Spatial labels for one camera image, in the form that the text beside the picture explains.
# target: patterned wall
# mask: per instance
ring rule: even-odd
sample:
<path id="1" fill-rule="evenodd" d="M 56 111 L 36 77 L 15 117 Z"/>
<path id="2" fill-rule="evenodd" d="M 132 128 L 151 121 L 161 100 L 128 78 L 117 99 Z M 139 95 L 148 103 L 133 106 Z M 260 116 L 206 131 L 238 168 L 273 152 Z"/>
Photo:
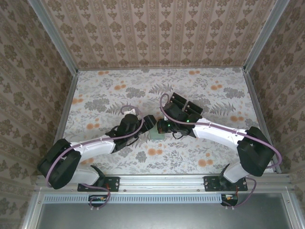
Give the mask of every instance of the patterned wall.
<path id="1" fill-rule="evenodd" d="M 31 6 L 0 1 L 0 228 L 18 228 L 71 74 Z"/>
<path id="2" fill-rule="evenodd" d="M 275 0 L 43 0 L 79 69 L 242 66 Z"/>
<path id="3" fill-rule="evenodd" d="M 274 145 L 305 209 L 305 0 L 290 0 L 250 71 Z"/>

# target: black mounting bracket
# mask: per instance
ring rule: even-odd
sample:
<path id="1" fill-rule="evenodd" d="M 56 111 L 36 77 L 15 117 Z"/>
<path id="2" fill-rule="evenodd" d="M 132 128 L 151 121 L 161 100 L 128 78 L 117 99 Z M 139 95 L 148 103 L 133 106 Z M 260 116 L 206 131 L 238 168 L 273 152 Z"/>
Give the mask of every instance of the black mounting bracket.
<path id="1" fill-rule="evenodd" d="M 204 189 L 206 192 L 231 192 L 231 191 L 248 191 L 248 186 L 245 178 L 239 179 L 236 183 L 226 182 L 223 184 L 223 181 L 220 176 L 206 176 L 203 177 Z"/>
<path id="2" fill-rule="evenodd" d="M 101 187 L 108 189 L 111 192 L 118 192 L 120 187 L 120 177 L 105 177 Z M 88 188 L 82 184 L 78 184 L 78 192 L 106 192 L 97 188 Z"/>

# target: wallpaper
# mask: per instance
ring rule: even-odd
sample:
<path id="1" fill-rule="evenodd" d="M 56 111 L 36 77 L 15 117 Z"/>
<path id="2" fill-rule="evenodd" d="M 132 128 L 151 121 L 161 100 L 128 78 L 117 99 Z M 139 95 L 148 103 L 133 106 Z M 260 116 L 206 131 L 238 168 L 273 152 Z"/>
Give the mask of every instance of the wallpaper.
<path id="1" fill-rule="evenodd" d="M 273 144 L 305 212 L 305 1 L 291 0 L 250 71 Z"/>
<path id="2" fill-rule="evenodd" d="M 71 75 L 31 6 L 0 1 L 0 228 L 18 228 Z"/>
<path id="3" fill-rule="evenodd" d="M 275 0 L 43 0 L 81 70 L 242 66 Z"/>
<path id="4" fill-rule="evenodd" d="M 64 132 L 68 141 L 89 140 L 110 131 L 120 124 L 119 111 L 125 104 L 158 120 L 162 118 L 160 96 L 173 92 L 203 108 L 203 117 L 210 121 L 235 128 L 258 127 L 241 68 L 84 71 L 78 76 Z M 147 132 L 131 146 L 83 164 L 94 164 L 108 175 L 204 174 L 220 173 L 236 160 L 237 151 L 207 139 L 176 140 L 167 134 L 164 140 L 151 140 Z"/>

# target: floral surface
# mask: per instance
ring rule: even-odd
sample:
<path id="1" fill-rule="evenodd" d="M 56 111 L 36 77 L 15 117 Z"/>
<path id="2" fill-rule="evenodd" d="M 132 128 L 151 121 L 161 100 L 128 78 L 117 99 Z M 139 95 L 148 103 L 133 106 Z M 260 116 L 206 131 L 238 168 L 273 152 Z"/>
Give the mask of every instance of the floral surface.
<path id="1" fill-rule="evenodd" d="M 222 125 L 258 126 L 241 68 L 156 69 L 79 72 L 64 137 L 84 141 L 103 135 L 123 118 L 131 104 L 144 115 L 162 117 L 159 99 L 176 92 L 203 108 L 202 116 Z M 219 173 L 238 159 L 237 152 L 206 139 L 171 134 L 150 140 L 149 133 L 111 155 L 85 161 L 106 174 Z"/>

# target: aluminum frame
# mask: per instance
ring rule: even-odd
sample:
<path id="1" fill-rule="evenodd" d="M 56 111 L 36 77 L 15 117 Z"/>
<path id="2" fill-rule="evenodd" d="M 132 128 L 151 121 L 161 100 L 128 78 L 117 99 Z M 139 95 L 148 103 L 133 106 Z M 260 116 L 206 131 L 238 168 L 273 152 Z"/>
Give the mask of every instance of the aluminum frame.
<path id="1" fill-rule="evenodd" d="M 62 41 L 60 33 L 56 30 L 51 18 L 49 17 L 46 9 L 43 6 L 42 1 L 29 0 L 29 3 L 37 14 L 44 29 L 47 31 L 49 37 L 54 43 L 56 49 L 61 55 L 72 76 L 75 77 L 77 74 L 77 64 L 70 55 L 69 49 L 67 49 L 64 42 Z"/>
<path id="2" fill-rule="evenodd" d="M 204 189 L 203 177 L 216 176 L 218 174 L 198 174 L 198 175 L 116 175 L 120 177 L 120 188 L 117 195 L 126 194 L 221 194 L 224 192 L 206 192 Z M 253 177 L 257 181 L 255 193 L 281 193 L 285 203 L 285 209 L 289 216 L 293 229 L 304 229 L 304 218 L 294 194 L 293 185 L 288 174 L 264 174 L 262 177 Z M 254 183 L 248 182 L 249 193 Z M 66 185 L 55 190 L 45 186 L 45 178 L 39 176 L 36 181 L 34 195 L 31 199 L 28 213 L 26 215 L 22 229 L 35 229 L 46 194 L 75 194 L 77 185 Z M 78 194 L 88 194 L 88 192 L 77 192 Z"/>
<path id="3" fill-rule="evenodd" d="M 266 138 L 269 141 L 269 143 L 272 144 L 272 141 L 271 141 L 268 129 L 267 129 L 267 125 L 266 125 L 266 122 L 265 122 L 265 119 L 264 119 L 264 116 L 263 116 L 263 112 L 262 112 L 262 109 L 261 109 L 261 107 L 259 105 L 257 95 L 255 93 L 255 88 L 254 88 L 254 85 L 252 83 L 250 73 L 246 72 L 243 69 L 243 74 L 244 74 L 244 79 L 245 79 L 247 87 L 248 87 L 248 91 L 249 91 L 249 94 L 250 94 L 250 98 L 251 98 L 251 101 L 252 101 L 252 104 L 253 104 L 253 108 L 254 108 L 254 111 L 255 111 L 255 114 L 256 114 L 257 121 L 258 121 L 258 124 L 260 126 L 260 129 L 261 129 L 262 133 L 266 136 Z M 273 156 L 272 160 L 273 160 L 274 163 L 278 162 L 276 155 Z M 276 166 L 274 168 L 274 170 L 277 173 L 281 173 L 282 172 L 281 168 L 279 166 Z"/>
<path id="4" fill-rule="evenodd" d="M 273 32 L 273 29 L 280 20 L 280 17 L 282 16 L 284 10 L 286 9 L 288 3 L 289 0 L 278 0 L 275 2 L 274 7 L 271 10 L 271 13 L 269 14 L 258 38 L 255 41 L 254 46 L 252 47 L 244 63 L 246 72 L 250 71 L 250 69 L 253 67 L 256 59 L 258 58 L 264 45 L 266 44 L 271 33 Z"/>
<path id="5" fill-rule="evenodd" d="M 67 121 L 68 121 L 68 117 L 69 117 L 70 108 L 71 108 L 71 105 L 72 105 L 72 100 L 73 100 L 74 93 L 75 93 L 75 90 L 76 90 L 77 82 L 78 82 L 78 75 L 76 75 L 72 78 L 71 85 L 70 85 L 70 88 L 69 88 L 69 92 L 68 92 L 68 95 L 67 95 L 67 99 L 66 99 L 66 102 L 65 102 L 65 106 L 63 107 L 63 111 L 62 111 L 62 114 L 61 114 L 61 120 L 59 122 L 57 132 L 56 132 L 56 135 L 55 135 L 55 138 L 54 138 L 54 142 L 53 142 L 54 144 L 59 139 L 61 139 L 63 137 L 63 133 L 65 131 Z"/>

